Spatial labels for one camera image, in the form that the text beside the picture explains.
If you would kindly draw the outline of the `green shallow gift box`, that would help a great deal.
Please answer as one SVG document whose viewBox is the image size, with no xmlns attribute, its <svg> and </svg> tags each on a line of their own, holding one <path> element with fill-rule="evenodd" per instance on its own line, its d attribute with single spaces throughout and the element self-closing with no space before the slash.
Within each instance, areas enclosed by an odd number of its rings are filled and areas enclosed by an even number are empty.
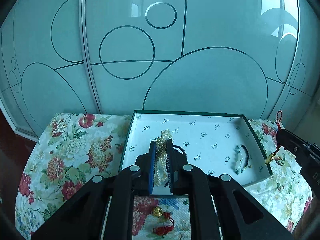
<svg viewBox="0 0 320 240">
<path fill-rule="evenodd" d="M 265 165 L 265 151 L 244 115 L 197 112 L 134 111 L 120 169 L 134 165 L 165 130 L 185 150 L 188 163 L 205 174 L 228 174 L 243 187 L 272 175 Z"/>
</svg>

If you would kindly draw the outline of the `red knot gold charm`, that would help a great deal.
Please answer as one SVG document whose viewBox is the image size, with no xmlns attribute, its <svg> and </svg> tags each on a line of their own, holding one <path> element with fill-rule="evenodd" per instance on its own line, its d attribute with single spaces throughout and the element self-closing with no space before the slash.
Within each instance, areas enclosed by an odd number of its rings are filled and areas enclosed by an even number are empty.
<svg viewBox="0 0 320 240">
<path fill-rule="evenodd" d="M 164 212 L 161 207 L 156 206 L 152 210 L 153 216 L 159 218 L 161 222 L 163 222 L 162 226 L 157 226 L 153 228 L 152 233 L 157 236 L 164 237 L 168 233 L 172 232 L 175 227 L 174 219 L 171 217 L 170 212 Z"/>
</svg>

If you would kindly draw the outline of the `frosted glass wardrobe doors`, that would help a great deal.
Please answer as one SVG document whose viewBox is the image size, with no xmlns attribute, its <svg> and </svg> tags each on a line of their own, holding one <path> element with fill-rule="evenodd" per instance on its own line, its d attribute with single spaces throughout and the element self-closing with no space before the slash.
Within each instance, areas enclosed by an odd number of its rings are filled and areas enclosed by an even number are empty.
<svg viewBox="0 0 320 240">
<path fill-rule="evenodd" d="M 319 87 L 307 0 L 10 0 L 1 111 L 37 139 L 56 113 L 243 114 L 296 129 Z"/>
</svg>

